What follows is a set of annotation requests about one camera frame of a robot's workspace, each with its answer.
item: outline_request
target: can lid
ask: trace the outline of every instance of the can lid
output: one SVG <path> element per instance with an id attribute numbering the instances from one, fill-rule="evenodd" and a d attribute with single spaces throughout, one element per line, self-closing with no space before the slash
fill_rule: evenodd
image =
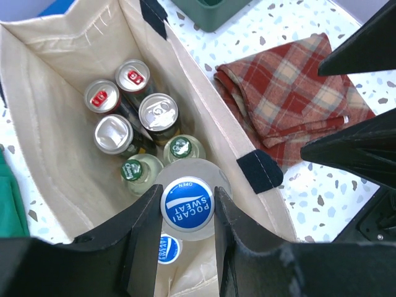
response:
<path id="1" fill-rule="evenodd" d="M 191 142 L 183 136 L 175 137 L 171 142 L 171 153 L 176 158 L 186 158 L 191 153 Z"/>
<path id="2" fill-rule="evenodd" d="M 140 104 L 139 119 L 147 130 L 164 131 L 178 119 L 179 108 L 168 95 L 155 93 L 147 96 Z"/>
<path id="3" fill-rule="evenodd" d="M 213 192 L 199 178 L 186 176 L 170 183 L 161 197 L 161 213 L 170 227 L 181 232 L 202 229 L 215 211 Z"/>
<path id="4" fill-rule="evenodd" d="M 118 114 L 111 114 L 101 119 L 94 133 L 97 147 L 109 155 L 125 152 L 133 138 L 134 133 L 130 122 Z"/>
<path id="5" fill-rule="evenodd" d="M 171 264 L 180 256 L 181 246 L 179 241 L 167 234 L 162 234 L 160 239 L 160 250 L 158 253 L 159 264 Z"/>
<path id="6" fill-rule="evenodd" d="M 127 92 L 142 90 L 150 80 L 150 69 L 140 60 L 128 60 L 118 67 L 116 81 Z"/>
<path id="7" fill-rule="evenodd" d="M 100 79 L 92 82 L 84 93 L 84 102 L 94 113 L 107 113 L 117 106 L 119 90 L 109 80 Z"/>
<path id="8" fill-rule="evenodd" d="M 121 167 L 121 176 L 126 181 L 135 181 L 143 174 L 143 166 L 138 160 L 129 159 Z"/>

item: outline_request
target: folded cloth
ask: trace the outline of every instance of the folded cloth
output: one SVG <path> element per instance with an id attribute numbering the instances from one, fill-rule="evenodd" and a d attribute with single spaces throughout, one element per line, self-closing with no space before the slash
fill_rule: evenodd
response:
<path id="1" fill-rule="evenodd" d="M 29 236 L 18 182 L 0 150 L 0 237 Z"/>
<path id="2" fill-rule="evenodd" d="M 216 67 L 215 86 L 256 146 L 281 167 L 308 141 L 374 117 L 347 75 L 319 77 L 326 34 Z"/>

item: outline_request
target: red pull tab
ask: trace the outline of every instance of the red pull tab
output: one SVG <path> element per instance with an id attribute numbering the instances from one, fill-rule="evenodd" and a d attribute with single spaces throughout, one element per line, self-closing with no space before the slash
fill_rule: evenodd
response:
<path id="1" fill-rule="evenodd" d="M 96 106 L 96 107 L 101 107 L 103 102 L 106 101 L 107 99 L 107 93 L 105 91 L 99 91 L 95 97 L 91 99 L 91 104 Z"/>
<path id="2" fill-rule="evenodd" d="M 135 70 L 129 71 L 128 79 L 130 79 L 136 85 L 140 85 L 144 81 L 144 78 Z"/>

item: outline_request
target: blue and white bottle cap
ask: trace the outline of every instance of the blue and white bottle cap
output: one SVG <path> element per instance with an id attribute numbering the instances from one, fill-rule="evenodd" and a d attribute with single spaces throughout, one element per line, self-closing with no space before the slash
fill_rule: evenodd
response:
<path id="1" fill-rule="evenodd" d="M 160 250 L 158 253 L 159 264 L 171 264 L 177 260 L 181 253 L 181 246 L 179 241 L 167 234 L 161 235 Z"/>
<path id="2" fill-rule="evenodd" d="M 162 216 L 170 227 L 181 232 L 202 229 L 212 219 L 214 211 L 213 192 L 199 178 L 178 178 L 162 194 Z"/>

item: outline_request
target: green bottle cap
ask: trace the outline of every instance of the green bottle cap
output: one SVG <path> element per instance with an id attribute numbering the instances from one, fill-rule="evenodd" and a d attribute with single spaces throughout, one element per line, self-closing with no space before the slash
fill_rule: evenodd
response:
<path id="1" fill-rule="evenodd" d="M 121 167 L 121 176 L 126 181 L 135 181 L 142 176 L 143 167 L 137 160 L 128 160 Z"/>
<path id="2" fill-rule="evenodd" d="M 171 142 L 171 153 L 176 158 L 186 158 L 191 153 L 191 142 L 183 136 L 176 137 Z"/>

